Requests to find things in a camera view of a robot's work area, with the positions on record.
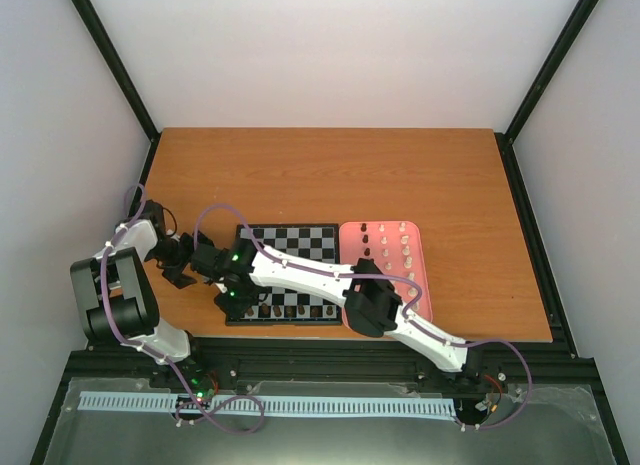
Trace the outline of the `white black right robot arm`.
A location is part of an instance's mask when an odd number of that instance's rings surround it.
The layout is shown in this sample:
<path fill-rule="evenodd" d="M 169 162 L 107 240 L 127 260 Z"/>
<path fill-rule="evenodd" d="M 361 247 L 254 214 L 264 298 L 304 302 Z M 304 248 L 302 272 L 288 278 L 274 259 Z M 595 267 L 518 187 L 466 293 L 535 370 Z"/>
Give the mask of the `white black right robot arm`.
<path fill-rule="evenodd" d="M 238 239 L 230 249 L 199 244 L 191 258 L 191 269 L 215 284 L 216 305 L 233 319 L 259 304 L 270 288 L 308 294 L 342 309 L 354 332 L 368 338 L 393 338 L 425 356 L 439 370 L 460 373 L 467 363 L 464 339 L 448 334 L 416 314 L 395 291 L 402 282 L 416 289 L 409 279 L 382 274 L 373 261 L 360 259 L 354 265 L 327 264 L 280 252 L 251 239 Z"/>

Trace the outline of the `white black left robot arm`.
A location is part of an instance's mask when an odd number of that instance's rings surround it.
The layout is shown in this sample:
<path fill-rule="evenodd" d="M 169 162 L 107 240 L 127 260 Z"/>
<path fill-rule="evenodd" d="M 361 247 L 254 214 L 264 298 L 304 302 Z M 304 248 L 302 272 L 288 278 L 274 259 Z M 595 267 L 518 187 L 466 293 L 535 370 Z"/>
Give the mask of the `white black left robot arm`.
<path fill-rule="evenodd" d="M 193 237 L 165 224 L 168 210 L 148 201 L 118 224 L 114 237 L 93 256 L 70 267 L 70 278 L 85 336 L 91 343 L 117 341 L 165 365 L 186 387 L 201 385 L 208 363 L 192 353 L 192 337 L 160 317 L 144 264 L 154 261 L 178 289 L 196 283 L 184 273 L 194 252 Z"/>

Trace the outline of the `black white chess board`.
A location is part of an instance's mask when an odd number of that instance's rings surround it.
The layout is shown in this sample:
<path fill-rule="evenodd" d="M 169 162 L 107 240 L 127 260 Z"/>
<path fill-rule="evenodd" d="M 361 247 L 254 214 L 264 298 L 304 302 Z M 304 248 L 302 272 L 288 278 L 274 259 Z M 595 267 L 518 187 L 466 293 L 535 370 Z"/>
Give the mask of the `black white chess board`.
<path fill-rule="evenodd" d="M 316 224 L 251 224 L 245 228 L 238 226 L 236 236 L 248 239 L 254 236 L 267 251 L 279 258 L 296 257 L 308 267 L 314 261 L 315 268 L 330 271 L 340 263 L 339 226 L 334 223 Z M 260 302 L 247 310 L 239 320 L 226 318 L 228 326 L 240 325 L 340 325 L 342 323 L 341 306 L 337 304 L 336 288 L 325 291 L 323 286 L 328 278 L 307 270 L 288 268 L 277 271 L 274 265 L 266 263 L 266 257 L 258 253 L 259 285 L 265 288 Z M 269 307 L 270 316 L 261 318 L 259 308 Z M 272 307 L 278 306 L 281 316 L 275 317 Z M 285 316 L 285 308 L 295 309 L 294 317 Z M 306 316 L 297 316 L 297 307 L 306 308 Z M 327 306 L 334 308 L 334 316 L 327 317 Z M 319 317 L 310 315 L 312 308 L 321 310 Z"/>

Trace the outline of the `pink plastic tray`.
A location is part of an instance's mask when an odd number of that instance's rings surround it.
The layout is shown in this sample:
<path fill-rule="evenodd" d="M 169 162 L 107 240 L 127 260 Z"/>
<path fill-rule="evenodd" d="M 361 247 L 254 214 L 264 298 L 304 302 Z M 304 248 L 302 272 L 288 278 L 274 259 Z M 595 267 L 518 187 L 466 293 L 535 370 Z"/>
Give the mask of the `pink plastic tray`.
<path fill-rule="evenodd" d="M 406 223 L 406 231 L 399 232 L 399 224 Z M 360 232 L 361 223 L 368 225 Z M 378 227 L 384 224 L 385 232 Z M 416 283 L 422 290 L 413 310 L 428 322 L 433 321 L 431 297 L 419 227 L 408 220 L 345 222 L 339 227 L 340 263 L 355 265 L 359 259 L 372 260 L 381 273 L 402 276 Z"/>

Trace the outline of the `black aluminium frame rail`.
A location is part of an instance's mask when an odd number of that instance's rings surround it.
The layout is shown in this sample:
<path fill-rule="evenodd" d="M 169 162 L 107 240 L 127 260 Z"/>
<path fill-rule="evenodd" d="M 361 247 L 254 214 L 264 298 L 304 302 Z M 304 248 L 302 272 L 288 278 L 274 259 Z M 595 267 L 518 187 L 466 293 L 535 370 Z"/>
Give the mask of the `black aluminium frame rail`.
<path fill-rule="evenodd" d="M 480 396 L 503 374 L 503 388 L 603 385 L 593 360 L 564 342 L 519 343 L 514 350 L 489 344 L 471 351 L 471 369 L 445 374 L 419 353 L 389 340 L 198 338 L 196 370 L 213 375 L 223 390 L 246 393 L 261 382 L 384 383 L 451 397 Z"/>

